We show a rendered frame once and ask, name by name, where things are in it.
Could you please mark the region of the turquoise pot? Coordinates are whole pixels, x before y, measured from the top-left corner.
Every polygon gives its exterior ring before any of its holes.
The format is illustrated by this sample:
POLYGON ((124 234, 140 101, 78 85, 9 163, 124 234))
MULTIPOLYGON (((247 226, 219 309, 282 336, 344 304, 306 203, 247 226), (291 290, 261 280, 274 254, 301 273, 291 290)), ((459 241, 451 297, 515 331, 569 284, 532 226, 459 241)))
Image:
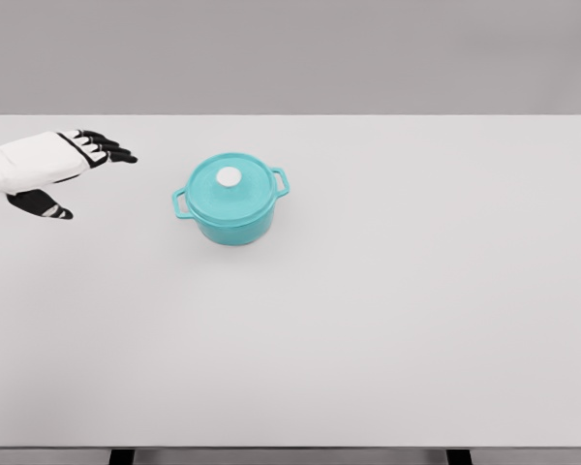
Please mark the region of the turquoise pot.
POLYGON ((202 221, 189 209, 185 198, 186 185, 171 195, 174 215, 180 220, 192 220, 197 225, 200 232, 209 240, 229 246, 240 246, 254 242, 266 234, 272 225, 277 200, 287 195, 291 186, 285 171, 281 168, 271 168, 277 180, 277 192, 274 203, 263 212, 258 218, 249 223, 239 223, 237 226, 217 225, 207 221, 202 221))

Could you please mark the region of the turquoise pot lid white knob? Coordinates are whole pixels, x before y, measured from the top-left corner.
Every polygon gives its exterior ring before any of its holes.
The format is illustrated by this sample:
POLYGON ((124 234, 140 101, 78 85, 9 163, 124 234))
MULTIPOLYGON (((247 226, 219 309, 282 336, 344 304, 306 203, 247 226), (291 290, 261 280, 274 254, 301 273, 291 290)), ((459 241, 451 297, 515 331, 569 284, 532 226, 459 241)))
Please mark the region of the turquoise pot lid white knob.
POLYGON ((190 175, 185 189, 188 209, 202 221, 237 226, 258 218, 274 203, 277 180, 260 159, 244 153, 224 153, 202 161, 190 175), (223 184, 219 171, 239 172, 237 182, 223 184))

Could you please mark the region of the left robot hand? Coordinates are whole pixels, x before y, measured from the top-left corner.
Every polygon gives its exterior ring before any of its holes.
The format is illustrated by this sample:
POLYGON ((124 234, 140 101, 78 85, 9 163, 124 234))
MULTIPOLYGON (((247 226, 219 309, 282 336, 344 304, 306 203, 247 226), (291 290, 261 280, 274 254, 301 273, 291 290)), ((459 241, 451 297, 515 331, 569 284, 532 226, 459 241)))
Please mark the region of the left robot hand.
POLYGON ((108 163, 134 164, 138 158, 105 135, 76 129, 47 131, 0 145, 4 192, 12 206, 42 218, 71 220, 74 214, 44 191, 108 163))

